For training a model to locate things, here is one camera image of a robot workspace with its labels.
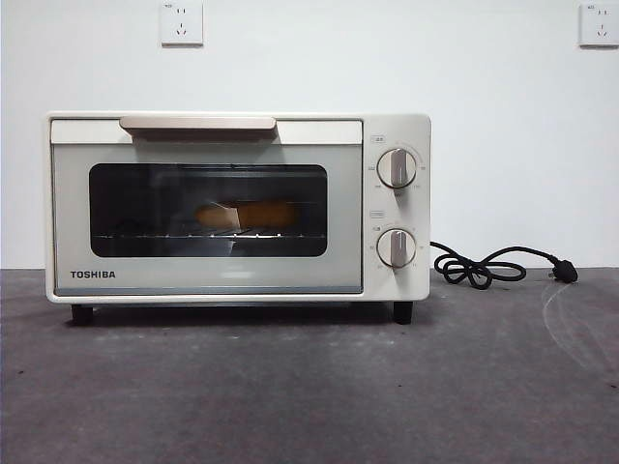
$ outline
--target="toaster oven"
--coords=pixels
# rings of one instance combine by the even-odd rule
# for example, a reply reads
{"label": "toaster oven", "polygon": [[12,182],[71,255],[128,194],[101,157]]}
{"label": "toaster oven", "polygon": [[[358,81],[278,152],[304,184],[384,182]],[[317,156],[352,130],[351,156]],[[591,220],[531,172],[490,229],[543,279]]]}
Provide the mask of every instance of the toaster oven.
{"label": "toaster oven", "polygon": [[418,114],[54,112],[47,297],[97,305],[394,302],[429,291]]}

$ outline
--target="temperature dial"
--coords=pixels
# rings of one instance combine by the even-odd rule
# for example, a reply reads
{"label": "temperature dial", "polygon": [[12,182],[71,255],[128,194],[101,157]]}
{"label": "temperature dial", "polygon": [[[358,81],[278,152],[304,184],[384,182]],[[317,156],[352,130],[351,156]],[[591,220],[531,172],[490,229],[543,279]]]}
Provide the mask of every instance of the temperature dial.
{"label": "temperature dial", "polygon": [[378,239],[376,250],[387,266],[403,268],[415,257],[415,239],[405,230],[388,230]]}
{"label": "temperature dial", "polygon": [[416,170],[417,163],[413,156],[401,148],[385,153],[376,168],[382,183],[392,189],[409,186],[415,179]]}

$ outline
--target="bread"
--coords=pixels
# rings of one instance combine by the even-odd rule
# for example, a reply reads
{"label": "bread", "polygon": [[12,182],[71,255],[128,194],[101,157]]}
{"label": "bread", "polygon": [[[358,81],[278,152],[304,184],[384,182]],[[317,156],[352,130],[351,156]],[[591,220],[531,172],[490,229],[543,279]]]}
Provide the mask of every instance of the bread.
{"label": "bread", "polygon": [[297,220],[297,209],[283,200],[251,201],[202,205],[195,218],[205,227],[220,228],[283,228]]}

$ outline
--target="black power cord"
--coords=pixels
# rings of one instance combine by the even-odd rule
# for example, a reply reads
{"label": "black power cord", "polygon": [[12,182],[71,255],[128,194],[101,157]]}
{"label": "black power cord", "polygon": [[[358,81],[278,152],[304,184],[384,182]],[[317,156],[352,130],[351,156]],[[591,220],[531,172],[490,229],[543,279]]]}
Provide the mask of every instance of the black power cord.
{"label": "black power cord", "polygon": [[[559,260],[556,256],[538,251],[533,248],[527,248],[525,246],[510,246],[508,248],[502,248],[498,251],[489,254],[482,261],[473,261],[461,254],[456,253],[448,246],[438,244],[436,242],[430,242],[430,245],[437,247],[445,251],[445,254],[440,255],[434,261],[434,269],[436,272],[445,277],[449,283],[458,284],[468,278],[473,288],[478,290],[487,290],[492,284],[493,280],[501,280],[504,282],[517,282],[523,280],[526,277],[526,269],[516,263],[507,261],[492,261],[494,258],[513,251],[521,251],[524,253],[531,253],[537,256],[542,256],[552,263],[554,268],[552,273],[556,280],[572,283],[578,280],[578,273],[574,265],[570,261]],[[490,268],[503,268],[517,271],[515,275],[502,275],[493,272]]]}

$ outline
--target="concrete floor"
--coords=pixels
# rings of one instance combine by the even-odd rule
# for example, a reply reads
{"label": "concrete floor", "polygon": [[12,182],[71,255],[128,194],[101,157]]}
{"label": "concrete floor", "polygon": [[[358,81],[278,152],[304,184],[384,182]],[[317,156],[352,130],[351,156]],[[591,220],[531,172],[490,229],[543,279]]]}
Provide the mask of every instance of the concrete floor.
{"label": "concrete floor", "polygon": [[387,306],[104,308],[2,273],[2,462],[619,462],[619,270]]}

